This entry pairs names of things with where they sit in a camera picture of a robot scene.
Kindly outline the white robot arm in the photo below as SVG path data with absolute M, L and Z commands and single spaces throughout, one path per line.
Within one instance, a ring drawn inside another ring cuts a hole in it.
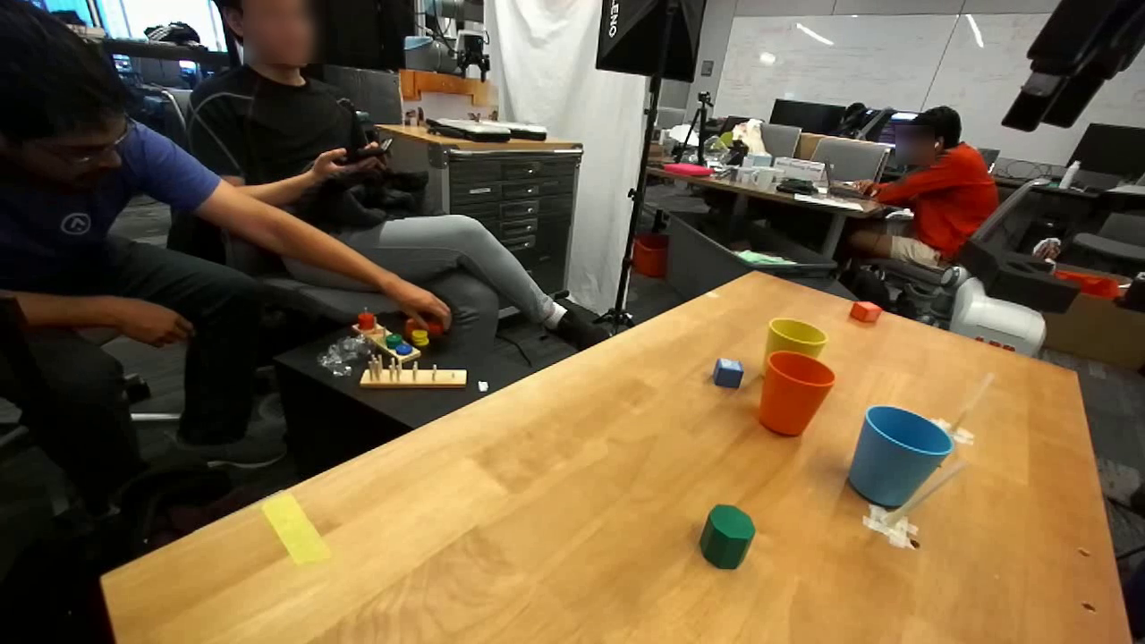
M 1145 49 L 1145 0 L 1058 0 L 1027 48 L 1029 75 L 1003 124 L 1070 129 L 1092 97 Z

